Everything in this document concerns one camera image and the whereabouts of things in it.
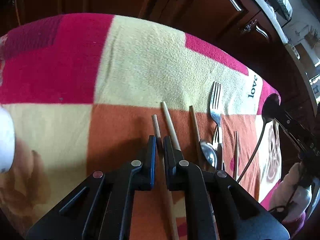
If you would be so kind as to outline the white gloved hand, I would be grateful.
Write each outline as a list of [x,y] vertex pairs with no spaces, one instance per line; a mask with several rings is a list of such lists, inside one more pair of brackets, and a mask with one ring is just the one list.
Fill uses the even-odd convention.
[[311,202],[311,186],[302,186],[300,184],[303,170],[302,163],[295,163],[272,193],[269,202],[270,210],[284,211],[284,207],[287,207],[287,215],[281,221],[282,223],[290,223],[297,220]]

